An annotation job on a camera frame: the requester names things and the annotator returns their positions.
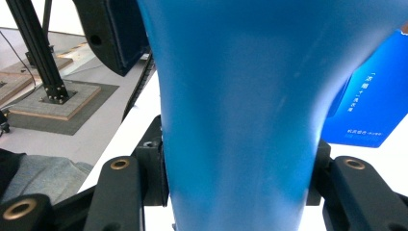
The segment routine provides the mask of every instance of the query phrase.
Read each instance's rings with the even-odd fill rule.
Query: gray fabric
[[[81,84],[83,82],[73,81],[73,83]],[[99,86],[101,91],[69,121],[29,115],[9,114],[9,124],[11,127],[73,136],[118,88],[118,86],[113,85],[95,83],[92,83],[92,85]]]
[[[77,193],[91,170],[91,165],[74,164],[63,157],[24,156],[1,202],[23,194],[42,193],[50,197],[51,204],[56,204]]]

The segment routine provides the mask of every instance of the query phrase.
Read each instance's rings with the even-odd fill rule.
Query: black metal bracket
[[[129,156],[114,158],[102,167],[84,230],[144,230],[146,182],[141,172],[139,161]]]
[[[149,43],[135,0],[73,0],[90,49],[110,70],[124,76]]]
[[[143,176],[147,182],[143,203],[147,206],[166,206],[168,201],[169,190],[162,135],[162,121],[158,115],[132,153],[147,173]]]
[[[408,230],[407,197],[393,192],[363,160],[347,156],[332,160],[327,145],[318,152],[308,198],[308,205],[319,205],[324,197],[327,230]]]

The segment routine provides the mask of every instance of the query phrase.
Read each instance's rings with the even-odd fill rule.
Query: white wall
[[[39,21],[42,23],[44,0],[32,0]],[[0,1],[0,27],[17,28],[6,1]],[[50,31],[83,35],[75,5],[72,0],[53,0]]]

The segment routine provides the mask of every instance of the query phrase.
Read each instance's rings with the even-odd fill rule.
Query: bolt hole
[[[89,39],[90,39],[90,43],[92,43],[93,45],[102,44],[102,39],[99,36],[91,36]]]
[[[115,163],[115,167],[124,167],[126,165],[126,162],[120,161]]]
[[[153,147],[153,142],[147,141],[143,144],[143,146]]]
[[[12,213],[13,213],[13,214],[19,214],[19,213],[21,213],[21,212],[24,212],[26,209],[28,209],[28,207],[30,207],[29,204],[21,204],[21,205],[18,205],[17,207],[15,207],[15,208],[12,209]]]
[[[349,167],[352,167],[352,168],[355,168],[355,169],[361,170],[361,169],[366,168],[366,166],[363,163],[360,163],[359,161],[356,161],[356,160],[347,159],[344,162]]]
[[[129,166],[129,161],[125,160],[125,159],[120,159],[120,160],[117,160],[117,161],[111,163],[111,168],[115,169],[115,170],[124,169],[124,168],[126,168],[128,166]]]
[[[3,214],[4,219],[12,220],[26,216],[32,212],[37,206],[37,203],[32,198],[27,198],[14,203]]]

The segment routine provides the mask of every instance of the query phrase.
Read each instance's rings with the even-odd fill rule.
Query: blue packaging box
[[[408,36],[396,31],[344,84],[322,138],[379,147],[408,113]]]

